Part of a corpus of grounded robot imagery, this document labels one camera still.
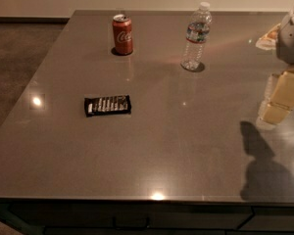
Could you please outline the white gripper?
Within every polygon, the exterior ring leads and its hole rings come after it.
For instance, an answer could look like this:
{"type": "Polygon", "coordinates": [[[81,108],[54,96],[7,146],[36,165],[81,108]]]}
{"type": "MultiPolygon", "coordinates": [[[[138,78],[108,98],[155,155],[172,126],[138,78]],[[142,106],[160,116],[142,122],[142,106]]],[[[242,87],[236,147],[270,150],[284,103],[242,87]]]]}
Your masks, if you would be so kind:
{"type": "MultiPolygon", "coordinates": [[[[276,40],[276,56],[294,66],[294,6],[281,21],[276,40]]],[[[294,110],[294,69],[272,73],[258,111],[260,120],[277,125],[294,110]]]]}

